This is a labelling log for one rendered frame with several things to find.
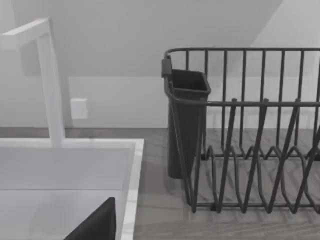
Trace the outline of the tall white tap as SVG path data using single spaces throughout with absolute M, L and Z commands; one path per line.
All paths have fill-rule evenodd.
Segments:
M 0 148 L 62 148 L 66 140 L 61 80 L 50 18 L 38 18 L 1 34 L 4 50 L 36 41 L 49 138 L 0 138 Z

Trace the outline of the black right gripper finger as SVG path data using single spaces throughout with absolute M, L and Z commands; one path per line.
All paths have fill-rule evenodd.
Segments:
M 105 200 L 63 240 L 116 240 L 116 199 Z

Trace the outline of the white wall socket plate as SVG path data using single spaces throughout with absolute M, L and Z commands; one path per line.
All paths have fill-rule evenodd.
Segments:
M 72 98 L 70 100 L 71 117 L 73 120 L 85 120 L 88 118 L 88 106 L 86 98 Z

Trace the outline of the white sink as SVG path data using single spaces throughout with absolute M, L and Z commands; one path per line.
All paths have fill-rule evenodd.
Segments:
M 115 240 L 134 240 L 144 143 L 66 138 L 62 148 L 0 148 L 0 240 L 64 240 L 109 197 Z

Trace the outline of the dark grey cutlery holder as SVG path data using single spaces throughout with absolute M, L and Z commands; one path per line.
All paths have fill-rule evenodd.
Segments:
M 172 81 L 174 94 L 177 98 L 199 101 L 208 99 L 211 87 L 206 75 L 200 71 L 173 69 Z M 178 103 L 177 115 L 183 147 L 183 155 L 187 173 L 190 174 L 196 156 L 199 108 L 196 105 Z M 177 149 L 172 112 L 168 111 L 168 176 L 181 179 L 181 166 Z

